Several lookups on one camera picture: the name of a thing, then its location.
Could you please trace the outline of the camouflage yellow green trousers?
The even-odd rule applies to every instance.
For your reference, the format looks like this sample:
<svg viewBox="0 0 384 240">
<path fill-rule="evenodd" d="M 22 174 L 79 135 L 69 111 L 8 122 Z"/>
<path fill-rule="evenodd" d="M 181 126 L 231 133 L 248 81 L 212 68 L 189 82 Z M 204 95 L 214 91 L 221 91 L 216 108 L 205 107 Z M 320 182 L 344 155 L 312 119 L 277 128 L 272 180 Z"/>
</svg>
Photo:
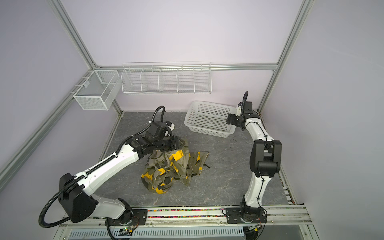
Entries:
<svg viewBox="0 0 384 240">
<path fill-rule="evenodd" d="M 155 150 L 148 157 L 141 180 L 151 193 L 164 194 L 175 182 L 187 187 L 192 177 L 199 176 L 206 165 L 209 152 L 191 152 L 186 139 L 181 139 L 177 150 Z"/>
</svg>

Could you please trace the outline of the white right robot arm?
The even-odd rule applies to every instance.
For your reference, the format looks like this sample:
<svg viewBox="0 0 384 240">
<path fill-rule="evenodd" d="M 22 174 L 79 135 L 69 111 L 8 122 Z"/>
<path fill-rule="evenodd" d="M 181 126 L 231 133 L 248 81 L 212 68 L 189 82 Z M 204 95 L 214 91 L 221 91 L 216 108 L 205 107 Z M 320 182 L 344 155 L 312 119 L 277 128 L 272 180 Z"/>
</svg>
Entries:
<svg viewBox="0 0 384 240">
<path fill-rule="evenodd" d="M 262 206 L 268 183 L 280 171 L 282 143 L 268 134 L 259 118 L 229 114 L 226 122 L 248 131 L 252 137 L 253 146 L 249 160 L 252 178 L 243 204 L 249 208 L 259 208 Z"/>
</svg>

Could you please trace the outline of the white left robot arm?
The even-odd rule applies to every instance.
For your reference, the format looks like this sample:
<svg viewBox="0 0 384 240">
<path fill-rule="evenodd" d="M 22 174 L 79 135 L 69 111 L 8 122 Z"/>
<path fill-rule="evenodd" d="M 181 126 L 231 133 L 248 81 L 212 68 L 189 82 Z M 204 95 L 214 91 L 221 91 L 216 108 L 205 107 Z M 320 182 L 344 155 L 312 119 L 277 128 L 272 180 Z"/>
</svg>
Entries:
<svg viewBox="0 0 384 240">
<path fill-rule="evenodd" d="M 72 176 L 65 174 L 60 179 L 64 188 L 74 180 L 74 186 L 59 195 L 59 202 L 73 223 L 79 223 L 89 217 L 104 217 L 118 224 L 128 224 L 133 218 L 133 210 L 123 199 L 108 199 L 95 194 L 96 190 L 108 179 L 128 165 L 135 163 L 155 150 L 168 152 L 179 150 L 185 141 L 178 136 L 163 139 L 130 137 L 121 148 L 97 165 Z"/>
</svg>

